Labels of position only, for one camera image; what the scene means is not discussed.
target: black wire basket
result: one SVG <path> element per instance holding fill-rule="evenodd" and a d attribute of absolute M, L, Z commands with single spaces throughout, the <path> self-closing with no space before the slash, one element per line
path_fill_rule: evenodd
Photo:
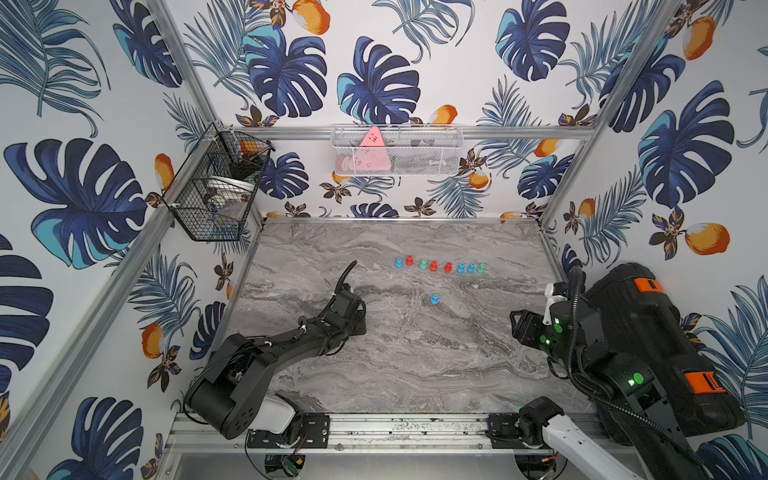
<path fill-rule="evenodd" d="M 236 241 L 274 147 L 239 131 L 218 131 L 214 125 L 208 132 L 213 138 L 203 159 L 176 201 L 166 205 L 192 240 Z"/>

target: white wire basket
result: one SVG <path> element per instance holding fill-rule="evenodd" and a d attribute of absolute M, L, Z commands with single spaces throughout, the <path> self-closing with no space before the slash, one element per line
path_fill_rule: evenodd
<path fill-rule="evenodd" d="M 464 137 L 456 125 L 376 125 L 384 147 L 360 147 L 374 125 L 333 125 L 336 173 L 347 177 L 449 177 L 458 171 Z"/>

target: wire basket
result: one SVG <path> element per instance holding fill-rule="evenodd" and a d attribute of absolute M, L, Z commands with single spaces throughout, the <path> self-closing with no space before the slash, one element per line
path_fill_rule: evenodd
<path fill-rule="evenodd" d="M 236 241 L 274 147 L 239 131 L 208 131 L 213 141 L 169 208 L 192 240 Z"/>
<path fill-rule="evenodd" d="M 336 173 L 349 177 L 449 177 L 458 171 L 464 146 L 456 125 L 376 125 L 384 147 L 360 147 L 374 125 L 334 125 L 331 147 Z"/>

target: orange latch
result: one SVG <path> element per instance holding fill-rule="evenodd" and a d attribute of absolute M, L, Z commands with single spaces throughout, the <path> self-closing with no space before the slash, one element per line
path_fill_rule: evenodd
<path fill-rule="evenodd" d="M 717 380 L 715 380 L 714 372 L 691 372 L 685 374 L 685 379 L 690 383 L 690 387 L 694 389 L 694 393 L 725 393 L 725 389 L 721 387 Z"/>
<path fill-rule="evenodd" d="M 656 280 L 650 278 L 636 278 L 634 279 L 634 284 L 641 293 L 664 293 L 664 289 L 661 288 L 661 285 L 659 285 Z"/>

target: blue monstera leaf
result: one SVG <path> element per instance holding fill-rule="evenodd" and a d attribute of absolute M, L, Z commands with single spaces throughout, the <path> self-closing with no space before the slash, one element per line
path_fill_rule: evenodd
<path fill-rule="evenodd" d="M 662 38 L 656 45 L 654 53 L 645 62 L 643 70 L 635 79 L 624 101 L 621 102 L 621 106 L 611 120 L 611 127 L 616 133 L 632 131 L 635 125 L 648 118 L 654 105 L 667 96 L 667 92 L 672 85 L 670 75 L 674 75 L 674 80 L 677 81 L 683 74 L 685 60 L 675 55 L 665 55 L 660 58 L 666 46 L 667 39 Z M 605 80 L 605 85 L 600 93 L 601 107 L 607 101 L 608 95 L 613 91 L 616 80 L 618 80 L 619 74 L 624 70 L 630 54 L 631 51 L 621 57 L 616 64 L 616 68 Z"/>
<path fill-rule="evenodd" d="M 11 243 L 0 235 L 0 250 L 10 250 Z M 10 360 L 17 370 L 23 369 L 31 360 L 35 349 L 30 346 L 40 345 L 48 334 L 50 323 L 47 318 L 53 304 L 53 292 L 35 285 L 34 280 L 41 280 L 40 270 L 29 260 L 18 255 L 0 255 L 0 306 L 10 307 L 12 312 L 0 315 L 0 339 L 12 339 L 11 342 L 0 340 L 0 359 Z M 14 339 L 24 340 L 18 343 Z M 11 369 L 0 364 L 0 392 L 8 389 L 11 382 Z"/>
<path fill-rule="evenodd" d="M 226 303 L 221 302 L 213 302 L 205 306 L 205 315 L 201 315 L 197 321 L 197 331 L 194 333 L 192 347 L 190 347 L 190 360 L 203 359 L 208 354 L 221 324 L 225 306 L 227 306 Z"/>
<path fill-rule="evenodd" d="M 116 23 L 112 30 L 136 71 L 166 87 L 180 87 L 181 73 L 147 7 L 132 0 L 110 0 L 110 3 L 125 24 Z"/>
<path fill-rule="evenodd" d="M 518 193 L 529 200 L 552 195 L 573 158 L 568 155 L 558 161 L 557 156 L 550 155 L 528 165 L 520 174 Z"/>
<path fill-rule="evenodd" d="M 400 55 L 387 55 L 392 50 L 385 45 L 373 45 L 368 61 L 363 54 L 373 42 L 360 37 L 355 44 L 355 72 L 339 75 L 336 86 L 342 111 L 367 124 L 405 124 L 416 109 L 422 92 L 419 73 L 415 70 L 396 71 L 410 66 Z"/>
<path fill-rule="evenodd" d="M 551 20 L 565 16 L 560 2 L 522 0 L 521 10 L 522 15 L 513 8 L 504 12 L 496 35 L 496 53 L 518 77 L 541 80 L 563 55 L 571 26 Z"/>
<path fill-rule="evenodd" d="M 301 195 L 310 187 L 307 183 L 309 179 L 304 164 L 299 161 L 299 155 L 290 152 L 280 155 L 277 162 L 271 159 L 267 162 L 259 189 L 270 197 L 282 200 Z"/>
<path fill-rule="evenodd" d="M 349 208 L 352 211 L 352 215 L 355 217 L 365 218 L 396 218 L 399 217 L 397 210 L 390 207 L 388 204 L 373 203 L 373 204 L 360 204 L 352 205 Z"/>
<path fill-rule="evenodd" d="M 713 480 L 768 480 L 768 455 L 741 435 L 702 443 L 696 453 Z"/>
<path fill-rule="evenodd" d="M 72 451 L 82 460 L 64 460 L 48 480 L 133 480 L 130 467 L 138 462 L 144 436 L 141 409 L 128 413 L 134 407 L 128 400 L 102 399 L 86 425 L 94 402 L 95 397 L 82 401 L 72 427 Z"/>
<path fill-rule="evenodd" d="M 134 226 L 144 224 L 147 209 L 131 166 L 109 145 L 93 152 L 93 144 L 84 138 L 69 141 L 64 151 L 64 173 L 59 170 L 60 141 L 49 139 L 35 145 L 44 180 L 28 165 L 27 144 L 5 149 L 5 161 L 27 191 L 56 206 L 32 221 L 32 233 L 49 252 L 76 269 L 127 247 L 139 234 Z M 84 162 L 88 168 L 81 181 Z"/>
<path fill-rule="evenodd" d="M 326 53 L 319 37 L 297 38 L 286 52 L 283 30 L 272 25 L 256 28 L 243 38 L 250 83 L 278 117 L 286 113 L 289 117 L 309 117 L 323 107 L 328 68 L 322 55 L 306 53 L 311 48 Z"/>
<path fill-rule="evenodd" d="M 730 152 L 711 143 L 733 143 L 733 126 L 725 119 L 730 106 L 725 98 L 704 104 L 719 93 L 723 85 L 717 80 L 702 88 L 683 108 L 679 124 L 674 112 L 662 112 L 638 145 L 643 184 L 659 204 L 673 208 L 693 200 L 730 164 Z"/>

